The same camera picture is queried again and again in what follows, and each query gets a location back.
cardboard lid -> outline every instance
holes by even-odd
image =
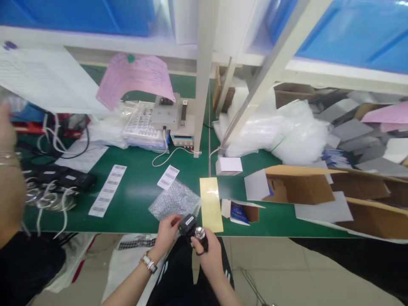
[[[345,173],[345,171],[343,169],[334,170],[323,168],[277,165],[265,168],[265,173],[267,175],[279,175],[279,176],[312,176],[332,173]]]
[[[369,206],[369,207],[375,207],[375,208],[380,208],[388,211],[392,211],[394,213],[401,213],[404,215],[408,216],[408,210],[403,210],[398,207],[393,207],[389,205],[385,205],[380,202],[375,202],[375,201],[367,201],[367,200],[360,200],[356,198],[348,198],[346,197],[347,202],[353,203],[353,204],[358,204],[358,205],[363,205],[363,206]]]

pink paper sheet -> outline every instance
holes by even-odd
[[[129,63],[127,53],[116,54],[110,60],[96,98],[113,111],[125,93],[136,90],[176,101],[165,62],[156,56],[135,56]]]
[[[408,124],[408,102],[401,102],[365,114],[361,122]]]

cardboard box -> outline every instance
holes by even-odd
[[[408,239],[408,211],[378,202],[346,199],[354,221],[336,225],[379,238]]]
[[[397,207],[408,207],[408,181],[356,169],[341,169],[332,174],[333,191],[343,191],[348,198],[376,200]]]
[[[241,158],[218,157],[215,163],[217,176],[234,176],[242,172]]]
[[[316,205],[334,201],[325,174],[342,170],[278,165],[245,177],[247,200]]]
[[[217,109],[218,101],[221,96],[222,91],[222,83],[221,83],[221,76],[227,71],[226,67],[219,67],[215,70],[215,78],[214,78],[214,88],[212,89],[212,107],[214,110]],[[230,87],[227,92],[227,96],[225,97],[224,105],[222,107],[222,112],[226,113],[228,108],[231,106],[232,98],[235,94],[235,88]]]
[[[259,209],[260,208],[265,208],[261,205],[257,205],[254,203],[249,203],[249,202],[241,202],[241,201],[236,201],[236,200],[229,200],[229,199],[222,199],[221,200],[221,215],[224,217],[228,218],[231,220],[231,222],[242,224],[242,225],[248,225],[245,223],[242,223],[238,220],[234,220],[231,218],[231,205],[237,205],[242,207],[242,209],[245,212],[245,215],[250,223],[252,222],[259,222]]]

green workbench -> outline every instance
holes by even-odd
[[[99,84],[105,71],[101,67],[85,66],[84,69]],[[195,98],[195,77],[170,76],[173,90],[179,92],[184,98]],[[128,94],[129,100],[154,101],[154,96],[142,92]],[[210,98],[207,102],[204,122],[214,118]],[[197,195],[200,195],[200,178],[209,176],[209,152],[220,145],[213,130],[203,126],[201,138],[202,155],[194,158],[182,150],[173,154],[168,163],[161,167],[153,167],[152,160],[157,153],[146,151],[137,147],[126,150],[110,147],[102,158],[89,172],[98,178],[92,191],[81,194],[77,198],[77,206],[68,212],[68,232],[111,232],[111,233],[154,233],[157,232],[159,222],[151,215],[147,208],[160,194],[162,189],[157,182],[171,164],[180,170],[177,179],[188,186]],[[162,156],[156,163],[164,161],[168,156]],[[211,174],[215,176],[216,154],[211,157]],[[243,173],[238,176],[218,177],[220,198],[246,200],[244,176],[262,168],[281,163],[271,153],[261,150],[259,153],[250,154],[241,158]],[[103,218],[89,216],[88,212],[101,190],[113,165],[127,166],[122,181],[110,203]],[[266,209],[260,210],[260,221],[251,226],[242,226],[223,218],[225,236],[275,236],[275,237],[351,237],[346,232],[298,220],[295,217],[293,205],[278,203],[262,203]],[[25,223],[30,230],[35,231],[38,210],[27,207]],[[63,214],[44,211],[41,219],[42,231],[60,231],[63,224]]]

hand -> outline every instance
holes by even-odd
[[[222,268],[221,244],[210,229],[205,227],[204,230],[208,240],[208,252],[199,256],[199,259],[201,268],[211,283],[212,280],[216,280],[225,274]],[[191,242],[198,254],[204,251],[203,246],[195,237],[191,237]]]
[[[159,232],[154,247],[149,251],[149,257],[157,263],[170,249],[181,223],[181,216],[172,214],[160,221]]]
[[[16,132],[10,123],[10,105],[4,103],[0,105],[0,153],[14,152],[17,143]]]

